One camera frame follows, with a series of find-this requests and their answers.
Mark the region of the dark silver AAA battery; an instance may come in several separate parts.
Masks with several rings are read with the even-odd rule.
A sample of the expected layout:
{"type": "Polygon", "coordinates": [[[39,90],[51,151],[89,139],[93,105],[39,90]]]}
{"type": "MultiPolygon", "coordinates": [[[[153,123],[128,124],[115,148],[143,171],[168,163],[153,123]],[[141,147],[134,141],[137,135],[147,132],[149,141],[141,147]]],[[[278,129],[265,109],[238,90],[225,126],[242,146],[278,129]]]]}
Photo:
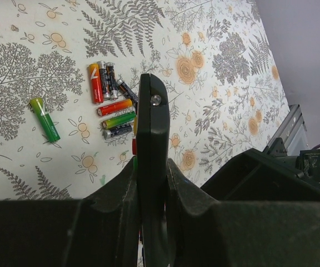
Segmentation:
{"type": "Polygon", "coordinates": [[[133,130],[133,127],[131,124],[126,123],[124,125],[112,127],[110,129],[103,131],[104,139],[111,139],[120,135],[128,134],[133,130]]]}

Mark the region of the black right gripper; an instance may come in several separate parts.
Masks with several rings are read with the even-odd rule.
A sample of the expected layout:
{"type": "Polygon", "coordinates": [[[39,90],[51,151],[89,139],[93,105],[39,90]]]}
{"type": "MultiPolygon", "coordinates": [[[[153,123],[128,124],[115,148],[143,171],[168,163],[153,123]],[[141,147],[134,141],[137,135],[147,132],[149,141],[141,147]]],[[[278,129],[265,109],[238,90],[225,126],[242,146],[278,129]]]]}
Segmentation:
{"type": "Polygon", "coordinates": [[[216,200],[320,202],[319,183],[256,149],[230,159],[201,189],[216,200]]]}

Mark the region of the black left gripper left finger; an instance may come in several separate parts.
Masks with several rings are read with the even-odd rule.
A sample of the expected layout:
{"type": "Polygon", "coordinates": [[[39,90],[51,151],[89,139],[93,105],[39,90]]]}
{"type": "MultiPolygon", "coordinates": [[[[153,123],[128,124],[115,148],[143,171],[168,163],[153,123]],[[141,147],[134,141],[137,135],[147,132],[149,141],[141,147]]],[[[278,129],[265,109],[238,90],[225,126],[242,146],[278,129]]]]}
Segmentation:
{"type": "Polygon", "coordinates": [[[84,199],[0,201],[0,266],[136,266],[139,227],[129,162],[84,199]]]}

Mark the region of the black tv remote control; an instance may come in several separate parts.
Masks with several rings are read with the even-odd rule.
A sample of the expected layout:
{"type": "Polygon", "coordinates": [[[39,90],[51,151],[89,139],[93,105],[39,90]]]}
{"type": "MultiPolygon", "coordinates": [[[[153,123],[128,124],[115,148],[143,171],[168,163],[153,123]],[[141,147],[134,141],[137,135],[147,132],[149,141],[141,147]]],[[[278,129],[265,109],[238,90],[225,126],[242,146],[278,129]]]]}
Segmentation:
{"type": "Polygon", "coordinates": [[[137,105],[137,189],[144,266],[172,266],[166,198],[170,115],[164,83],[155,75],[140,77],[137,105]]]}

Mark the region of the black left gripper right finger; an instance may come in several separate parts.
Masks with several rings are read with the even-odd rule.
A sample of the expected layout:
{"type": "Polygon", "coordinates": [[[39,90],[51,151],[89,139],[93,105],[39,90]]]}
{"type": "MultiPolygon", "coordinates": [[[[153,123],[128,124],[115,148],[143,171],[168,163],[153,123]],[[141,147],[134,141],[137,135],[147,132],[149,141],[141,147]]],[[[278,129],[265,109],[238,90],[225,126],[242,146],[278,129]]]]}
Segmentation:
{"type": "Polygon", "coordinates": [[[172,266],[320,266],[320,202],[216,200],[168,167],[172,266]]]}

